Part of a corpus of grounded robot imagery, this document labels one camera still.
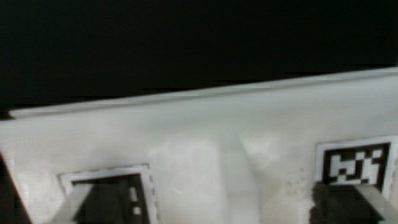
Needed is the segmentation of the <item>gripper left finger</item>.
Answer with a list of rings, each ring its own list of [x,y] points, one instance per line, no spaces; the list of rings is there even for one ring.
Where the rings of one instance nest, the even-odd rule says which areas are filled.
[[[141,175],[75,181],[52,224],[150,224]]]

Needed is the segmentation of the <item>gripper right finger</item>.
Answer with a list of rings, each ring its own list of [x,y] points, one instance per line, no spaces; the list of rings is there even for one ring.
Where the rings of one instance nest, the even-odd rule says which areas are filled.
[[[398,224],[398,209],[374,185],[313,187],[310,224]]]

